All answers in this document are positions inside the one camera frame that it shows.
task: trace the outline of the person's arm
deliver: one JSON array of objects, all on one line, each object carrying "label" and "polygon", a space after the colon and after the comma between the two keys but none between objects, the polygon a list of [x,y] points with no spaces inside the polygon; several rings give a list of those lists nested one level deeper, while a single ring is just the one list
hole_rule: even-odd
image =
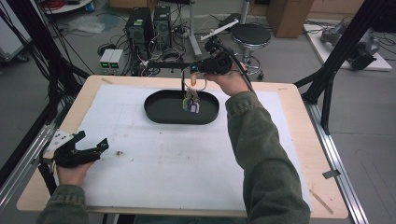
[{"label": "person's arm", "polygon": [[85,193],[82,181],[92,163],[66,169],[57,166],[60,185],[51,195],[46,208],[39,215],[37,224],[88,224]]},{"label": "person's arm", "polygon": [[278,132],[241,74],[205,75],[232,96],[226,102],[228,132],[244,169],[244,201],[250,223],[309,223],[299,176],[279,143]]}]

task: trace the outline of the green jacket sleeve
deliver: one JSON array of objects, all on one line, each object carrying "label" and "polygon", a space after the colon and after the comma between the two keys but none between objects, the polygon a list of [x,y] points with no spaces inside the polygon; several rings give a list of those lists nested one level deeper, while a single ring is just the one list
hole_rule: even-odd
[{"label": "green jacket sleeve", "polygon": [[309,223],[299,176],[279,143],[270,114],[253,92],[226,102],[228,132],[244,169],[244,201],[250,223]]},{"label": "green jacket sleeve", "polygon": [[58,186],[35,223],[88,224],[84,190],[72,185]]}]

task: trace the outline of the dark green tray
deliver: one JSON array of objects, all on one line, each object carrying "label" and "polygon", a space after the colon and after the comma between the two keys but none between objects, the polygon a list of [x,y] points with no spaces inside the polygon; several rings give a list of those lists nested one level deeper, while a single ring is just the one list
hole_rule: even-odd
[{"label": "dark green tray", "polygon": [[168,124],[207,124],[216,119],[219,113],[218,99],[205,91],[198,93],[199,113],[186,112],[182,103],[184,91],[156,91],[145,101],[146,115],[157,123]]}]

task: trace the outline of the stool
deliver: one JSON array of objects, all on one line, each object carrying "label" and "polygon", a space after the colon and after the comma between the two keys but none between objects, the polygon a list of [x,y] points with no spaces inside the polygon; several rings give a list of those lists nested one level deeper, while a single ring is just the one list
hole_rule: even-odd
[{"label": "stool", "polygon": [[[231,31],[231,35],[233,42],[243,47],[242,63],[244,63],[247,68],[255,69],[254,72],[247,74],[255,75],[261,72],[259,74],[259,79],[262,79],[263,78],[262,66],[259,60],[251,55],[251,52],[254,51],[255,49],[264,48],[270,43],[271,40],[270,32],[260,25],[246,23],[246,24],[235,25]],[[258,66],[250,65],[251,59],[256,61]]]}]

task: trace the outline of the computer tower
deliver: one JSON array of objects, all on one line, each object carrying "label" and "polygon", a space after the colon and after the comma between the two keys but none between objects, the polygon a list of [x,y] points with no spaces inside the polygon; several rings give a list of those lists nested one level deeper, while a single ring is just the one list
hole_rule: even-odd
[{"label": "computer tower", "polygon": [[154,19],[155,35],[157,36],[158,49],[172,48],[172,35],[171,35],[171,8],[170,7],[155,7]]},{"label": "computer tower", "polygon": [[154,44],[150,44],[154,38],[154,29],[149,8],[133,8],[125,25],[125,30],[131,49],[133,51],[137,50],[142,60],[148,60],[154,48]]}]

